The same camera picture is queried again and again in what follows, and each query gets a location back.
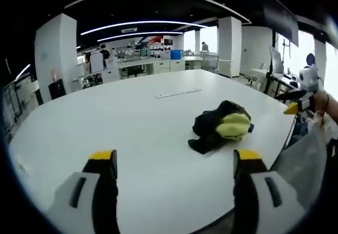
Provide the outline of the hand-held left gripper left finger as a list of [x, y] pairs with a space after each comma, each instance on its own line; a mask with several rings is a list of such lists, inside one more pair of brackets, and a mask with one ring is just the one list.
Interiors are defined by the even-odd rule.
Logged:
[[55, 191], [49, 219], [61, 233], [118, 233], [117, 152], [93, 153]]

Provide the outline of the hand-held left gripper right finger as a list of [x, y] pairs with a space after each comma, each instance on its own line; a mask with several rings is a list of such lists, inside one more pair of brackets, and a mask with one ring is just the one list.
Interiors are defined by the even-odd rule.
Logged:
[[296, 190], [257, 152], [234, 150], [233, 178], [232, 233], [291, 233], [304, 216]]

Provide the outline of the person's right hand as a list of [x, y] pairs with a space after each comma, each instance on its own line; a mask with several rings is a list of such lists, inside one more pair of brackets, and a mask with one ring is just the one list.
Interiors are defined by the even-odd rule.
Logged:
[[330, 100], [330, 95], [328, 95], [325, 91], [319, 90], [313, 95], [313, 97], [315, 111], [325, 112]]

